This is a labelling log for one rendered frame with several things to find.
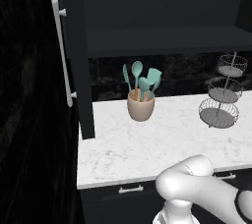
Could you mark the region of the black wall cabinet door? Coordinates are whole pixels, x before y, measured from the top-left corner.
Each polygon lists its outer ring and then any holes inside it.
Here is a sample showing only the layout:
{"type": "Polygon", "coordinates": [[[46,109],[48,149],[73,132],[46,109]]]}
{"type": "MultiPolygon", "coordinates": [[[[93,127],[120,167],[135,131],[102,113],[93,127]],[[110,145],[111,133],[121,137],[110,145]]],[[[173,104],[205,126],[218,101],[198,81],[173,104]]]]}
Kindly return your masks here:
{"type": "Polygon", "coordinates": [[[252,33],[252,0],[241,0],[234,23],[238,28],[252,33]]]}

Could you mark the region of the narrow teal spatula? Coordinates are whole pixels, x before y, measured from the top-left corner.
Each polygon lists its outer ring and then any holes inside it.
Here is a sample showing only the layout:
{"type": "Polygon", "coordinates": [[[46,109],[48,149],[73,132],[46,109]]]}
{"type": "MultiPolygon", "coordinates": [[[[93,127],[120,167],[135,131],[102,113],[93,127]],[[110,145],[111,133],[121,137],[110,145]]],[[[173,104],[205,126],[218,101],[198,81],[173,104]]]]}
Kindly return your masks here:
{"type": "Polygon", "coordinates": [[[132,91],[132,87],[130,85],[130,81],[129,81],[129,76],[128,76],[128,71],[127,71],[126,64],[123,65],[123,76],[124,76],[125,83],[128,85],[129,92],[131,92],[132,91]]]}

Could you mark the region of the black drawer front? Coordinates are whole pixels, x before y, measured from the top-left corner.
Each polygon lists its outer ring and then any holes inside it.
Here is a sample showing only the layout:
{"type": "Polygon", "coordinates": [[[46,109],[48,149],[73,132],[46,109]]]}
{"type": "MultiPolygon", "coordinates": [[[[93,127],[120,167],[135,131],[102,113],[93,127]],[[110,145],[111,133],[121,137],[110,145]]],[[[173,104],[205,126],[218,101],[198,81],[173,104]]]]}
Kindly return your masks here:
{"type": "Polygon", "coordinates": [[[163,207],[154,181],[80,190],[85,224],[152,224],[163,207]],[[144,187],[142,192],[118,193],[144,187]]]}
{"type": "Polygon", "coordinates": [[[222,171],[216,173],[227,173],[227,172],[236,174],[236,178],[233,180],[223,180],[224,182],[236,187],[239,190],[252,191],[252,168],[222,171]]]}

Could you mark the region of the small teal ladle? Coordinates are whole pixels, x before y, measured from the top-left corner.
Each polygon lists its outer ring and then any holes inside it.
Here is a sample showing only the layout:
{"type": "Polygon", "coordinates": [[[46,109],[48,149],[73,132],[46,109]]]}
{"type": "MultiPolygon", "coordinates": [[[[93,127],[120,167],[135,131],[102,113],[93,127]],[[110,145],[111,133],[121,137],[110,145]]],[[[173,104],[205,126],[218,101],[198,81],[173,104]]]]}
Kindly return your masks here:
{"type": "Polygon", "coordinates": [[[149,90],[151,85],[150,85],[149,81],[144,77],[139,78],[138,84],[139,84],[139,89],[141,90],[141,101],[143,101],[144,95],[149,90]]]}

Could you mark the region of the black open wall cabinet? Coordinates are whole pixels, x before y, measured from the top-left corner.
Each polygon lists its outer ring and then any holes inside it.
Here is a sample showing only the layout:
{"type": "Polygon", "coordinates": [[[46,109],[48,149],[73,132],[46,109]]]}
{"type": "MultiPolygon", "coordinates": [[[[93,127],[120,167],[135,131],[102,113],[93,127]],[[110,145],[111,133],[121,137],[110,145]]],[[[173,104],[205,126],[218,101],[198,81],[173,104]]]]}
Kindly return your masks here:
{"type": "Polygon", "coordinates": [[[91,56],[252,50],[241,0],[84,0],[91,56]]]}

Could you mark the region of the beige utensil pot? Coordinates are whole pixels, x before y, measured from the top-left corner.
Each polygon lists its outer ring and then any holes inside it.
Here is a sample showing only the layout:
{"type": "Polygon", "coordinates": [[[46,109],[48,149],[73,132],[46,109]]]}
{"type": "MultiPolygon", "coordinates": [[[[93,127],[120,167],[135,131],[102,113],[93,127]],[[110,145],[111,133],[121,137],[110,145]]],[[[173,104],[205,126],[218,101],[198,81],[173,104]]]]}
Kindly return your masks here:
{"type": "Polygon", "coordinates": [[[155,96],[148,90],[141,101],[141,91],[138,90],[138,98],[134,98],[135,90],[128,93],[127,108],[130,117],[138,122],[144,122],[150,119],[155,108],[155,96]]]}

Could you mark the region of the large black tall unit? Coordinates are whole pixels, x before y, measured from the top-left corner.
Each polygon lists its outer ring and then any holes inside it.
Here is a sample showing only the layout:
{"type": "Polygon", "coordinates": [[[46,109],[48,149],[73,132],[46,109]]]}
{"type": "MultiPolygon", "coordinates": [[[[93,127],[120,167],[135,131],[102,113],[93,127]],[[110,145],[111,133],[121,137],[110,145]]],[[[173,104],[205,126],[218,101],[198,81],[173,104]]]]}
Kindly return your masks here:
{"type": "Polygon", "coordinates": [[[85,224],[51,0],[0,0],[0,224],[85,224]]]}

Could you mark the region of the wide teal turner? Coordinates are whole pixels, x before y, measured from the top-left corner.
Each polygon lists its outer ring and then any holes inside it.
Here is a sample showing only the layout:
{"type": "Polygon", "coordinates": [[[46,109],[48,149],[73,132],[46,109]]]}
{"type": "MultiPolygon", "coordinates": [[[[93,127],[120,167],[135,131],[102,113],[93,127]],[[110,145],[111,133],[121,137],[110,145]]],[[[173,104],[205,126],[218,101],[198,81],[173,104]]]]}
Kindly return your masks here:
{"type": "Polygon", "coordinates": [[[160,84],[160,76],[161,71],[155,68],[149,68],[147,80],[149,81],[150,85],[153,87],[149,99],[152,99],[154,96],[154,91],[159,87],[160,84]]]}

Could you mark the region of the black tall cabinet panel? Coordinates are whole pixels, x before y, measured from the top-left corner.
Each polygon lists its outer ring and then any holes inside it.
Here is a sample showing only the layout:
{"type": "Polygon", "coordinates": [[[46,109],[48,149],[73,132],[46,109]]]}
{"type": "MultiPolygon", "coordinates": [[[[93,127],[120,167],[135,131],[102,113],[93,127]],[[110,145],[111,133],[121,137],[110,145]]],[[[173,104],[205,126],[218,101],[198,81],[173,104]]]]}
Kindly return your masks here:
{"type": "Polygon", "coordinates": [[[93,139],[95,137],[95,122],[84,0],[61,1],[61,7],[66,9],[68,44],[71,52],[74,86],[77,92],[82,139],[93,139]]]}

